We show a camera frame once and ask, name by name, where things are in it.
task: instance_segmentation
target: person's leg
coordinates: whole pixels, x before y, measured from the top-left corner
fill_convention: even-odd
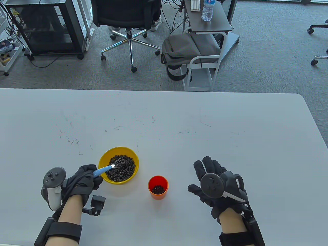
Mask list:
[[[161,16],[161,6],[162,0],[156,0],[152,4],[152,12],[153,12],[153,23],[150,28],[151,31],[156,31],[160,24],[162,24],[162,16]]]

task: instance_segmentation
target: chair base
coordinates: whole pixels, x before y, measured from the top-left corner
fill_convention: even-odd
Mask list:
[[[155,55],[159,55],[161,53],[160,51],[160,47],[158,46],[155,46],[155,45],[152,45],[152,44],[148,44],[146,42],[143,42],[143,41],[140,41],[138,39],[135,39],[137,36],[140,36],[142,35],[143,37],[147,37],[147,30],[142,30],[134,35],[132,35],[132,31],[131,29],[125,29],[125,32],[126,32],[126,35],[120,33],[120,32],[117,32],[117,31],[112,31],[113,34],[111,35],[111,39],[115,39],[115,36],[120,36],[120,37],[123,37],[124,40],[122,41],[119,41],[117,42],[116,44],[113,44],[112,46],[102,50],[100,53],[101,53],[101,60],[105,60],[106,61],[106,56],[104,55],[105,52],[109,51],[109,50],[112,50],[116,47],[119,47],[121,46],[122,44],[125,44],[125,43],[128,43],[129,44],[129,49],[130,49],[130,63],[131,63],[131,72],[135,73],[137,71],[137,68],[134,66],[133,64],[133,53],[132,53],[132,43],[137,43],[137,44],[141,44],[141,45],[144,45],[144,46],[147,46],[147,47],[150,47],[150,48],[153,48],[153,49],[156,49],[155,51]]]

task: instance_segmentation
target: plastic bottle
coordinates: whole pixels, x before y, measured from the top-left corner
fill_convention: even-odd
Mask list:
[[[204,7],[202,12],[202,20],[210,21],[213,16],[215,0],[204,0]]]

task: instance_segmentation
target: black glove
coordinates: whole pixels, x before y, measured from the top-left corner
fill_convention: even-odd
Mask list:
[[[203,158],[203,163],[206,168],[206,171],[201,161],[196,161],[194,163],[194,168],[199,181],[206,174],[206,172],[214,173],[220,176],[222,173],[226,171],[224,167],[221,167],[221,165],[217,161],[212,160],[209,156]],[[213,208],[211,212],[213,218],[218,218],[219,215],[222,212],[224,212],[227,208],[231,208],[237,204],[241,204],[230,197],[220,197],[218,199],[209,198],[207,195],[204,194],[201,188],[199,188],[197,185],[194,184],[188,186],[188,191],[199,196],[202,202],[206,203],[208,206]]]
[[[62,185],[61,197],[62,205],[52,216],[55,219],[58,219],[68,198],[73,195],[82,196],[82,204],[86,205],[89,195],[92,191],[97,190],[99,185],[102,183],[103,178],[101,176],[93,178],[93,172],[97,170],[95,164],[89,164],[81,166],[77,172],[65,180]]]

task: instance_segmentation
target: office chair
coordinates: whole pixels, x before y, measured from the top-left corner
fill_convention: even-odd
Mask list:
[[[117,31],[112,31],[111,39],[116,36],[123,37],[124,40],[113,44],[102,50],[101,60],[106,60],[105,52],[114,49],[122,44],[128,43],[130,48],[131,71],[135,73],[137,68],[133,65],[132,43],[141,44],[156,49],[155,55],[160,54],[160,47],[137,40],[136,37],[142,35],[147,37],[147,31],[151,28],[153,21],[152,2],[154,0],[91,0],[93,23],[99,27],[101,25],[112,26],[114,28],[125,28],[126,35]],[[132,35],[132,28],[142,28]]]
[[[312,29],[313,27],[319,27],[319,28],[328,28],[328,18],[325,21],[325,24],[315,24],[315,25],[310,25],[310,27],[308,28],[308,33],[312,34],[314,32],[314,30]],[[328,60],[328,56],[321,56],[321,55],[316,55],[313,60],[311,61],[311,65],[314,66],[318,63],[317,59],[324,59],[324,60]]]

